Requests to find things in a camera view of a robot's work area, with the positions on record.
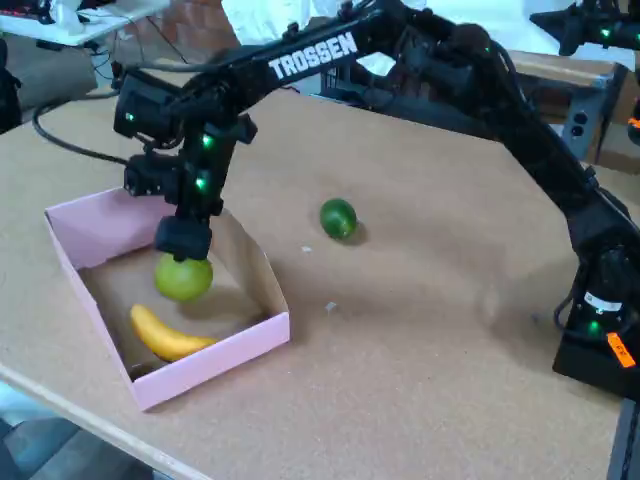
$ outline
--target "orange label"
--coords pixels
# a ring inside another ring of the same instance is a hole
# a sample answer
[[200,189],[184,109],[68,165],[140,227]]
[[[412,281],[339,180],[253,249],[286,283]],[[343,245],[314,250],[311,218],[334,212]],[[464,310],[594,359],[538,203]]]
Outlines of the orange label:
[[616,357],[618,357],[620,365],[622,365],[624,368],[636,366],[636,361],[629,353],[629,350],[627,350],[627,347],[624,346],[624,343],[622,343],[622,340],[617,333],[607,333],[607,340],[609,342],[611,350],[613,350],[613,353],[615,353]]

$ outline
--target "banana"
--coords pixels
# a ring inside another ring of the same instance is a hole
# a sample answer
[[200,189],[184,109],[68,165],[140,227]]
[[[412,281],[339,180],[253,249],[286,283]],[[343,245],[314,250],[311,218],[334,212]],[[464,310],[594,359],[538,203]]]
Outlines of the banana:
[[131,322],[140,340],[167,362],[175,362],[217,342],[213,338],[187,335],[168,327],[144,305],[131,307]]

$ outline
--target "robotic arm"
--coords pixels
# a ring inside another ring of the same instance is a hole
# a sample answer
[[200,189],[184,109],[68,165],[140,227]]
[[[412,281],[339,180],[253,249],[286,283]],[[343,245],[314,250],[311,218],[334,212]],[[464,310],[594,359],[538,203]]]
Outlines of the robotic arm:
[[565,10],[534,13],[530,20],[560,42],[559,54],[570,56],[580,45],[640,50],[640,1],[629,0],[629,13],[618,0],[583,0]]
[[[595,172],[584,169],[540,120],[499,44],[477,25],[455,25],[400,0],[365,0],[357,7],[347,2],[328,23],[303,32],[293,24],[281,40],[209,64],[182,88],[139,70],[128,72],[114,129],[145,140],[148,148],[131,158],[125,188],[132,195],[164,195],[177,206],[160,223],[156,248],[177,260],[206,257],[209,218],[222,210],[235,144],[251,143],[257,133],[246,109],[275,89],[374,52],[393,57],[395,68],[484,121],[562,211],[580,266],[563,305],[573,302],[562,326],[570,353],[561,355],[561,346],[554,368],[640,397],[633,359],[640,358],[638,227],[625,206],[598,185]],[[154,151],[182,141],[176,157]]]

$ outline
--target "lime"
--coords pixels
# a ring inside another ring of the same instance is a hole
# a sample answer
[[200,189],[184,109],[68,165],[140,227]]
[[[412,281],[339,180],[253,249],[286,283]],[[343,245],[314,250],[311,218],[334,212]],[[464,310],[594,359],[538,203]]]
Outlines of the lime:
[[331,238],[344,240],[358,228],[358,217],[349,202],[332,198],[320,209],[320,225]]
[[188,302],[206,292],[213,281],[213,267],[209,260],[186,259],[176,262],[173,255],[160,257],[155,272],[156,288],[176,302]]

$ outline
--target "table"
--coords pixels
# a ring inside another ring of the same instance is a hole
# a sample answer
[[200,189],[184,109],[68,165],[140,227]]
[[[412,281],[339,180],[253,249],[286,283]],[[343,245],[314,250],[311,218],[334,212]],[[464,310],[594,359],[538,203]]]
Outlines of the table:
[[[113,106],[70,104],[43,125],[138,153],[112,133]],[[138,412],[42,215],[119,185],[121,167],[25,125],[0,137],[0,380],[178,479],[605,478],[620,401],[551,371],[550,314],[577,261],[507,151],[290,91],[251,113],[260,132],[224,198],[269,255],[291,344]],[[636,178],[600,179],[640,216]],[[317,225],[332,196],[356,207],[360,245]]]
[[0,31],[76,47],[163,10],[169,4],[170,0],[117,0],[111,5],[82,10],[80,13],[85,13],[90,22],[77,35],[67,33],[56,24],[42,25],[37,20],[7,16],[0,16]]

